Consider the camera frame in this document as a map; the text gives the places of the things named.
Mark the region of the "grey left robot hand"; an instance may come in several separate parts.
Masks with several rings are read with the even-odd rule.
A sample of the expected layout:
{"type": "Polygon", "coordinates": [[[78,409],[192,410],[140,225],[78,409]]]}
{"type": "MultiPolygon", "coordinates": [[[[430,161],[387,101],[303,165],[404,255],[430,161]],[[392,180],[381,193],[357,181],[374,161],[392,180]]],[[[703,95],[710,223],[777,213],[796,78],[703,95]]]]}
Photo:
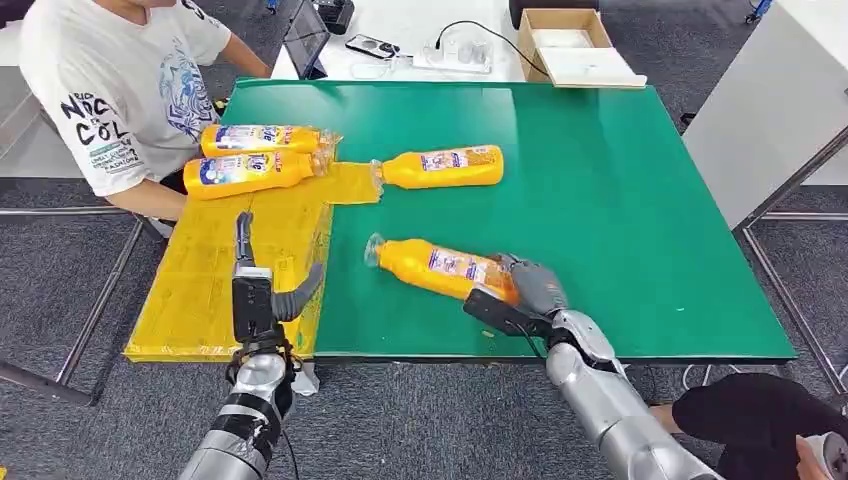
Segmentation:
{"type": "Polygon", "coordinates": [[[236,336],[252,335],[272,329],[277,322],[294,320],[317,291],[324,271],[321,263],[314,263],[294,290],[275,293],[272,270],[255,263],[250,235],[252,220],[252,213],[241,212],[235,226],[232,297],[236,336]]]}

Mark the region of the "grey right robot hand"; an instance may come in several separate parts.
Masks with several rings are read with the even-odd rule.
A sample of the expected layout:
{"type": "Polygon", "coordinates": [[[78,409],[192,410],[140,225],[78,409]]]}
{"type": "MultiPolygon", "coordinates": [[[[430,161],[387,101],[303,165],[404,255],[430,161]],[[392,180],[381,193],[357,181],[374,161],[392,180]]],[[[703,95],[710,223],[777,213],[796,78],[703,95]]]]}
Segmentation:
{"type": "Polygon", "coordinates": [[[553,319],[568,309],[562,284],[550,269],[511,253],[498,253],[494,259],[510,275],[520,304],[529,311],[553,319]]]}

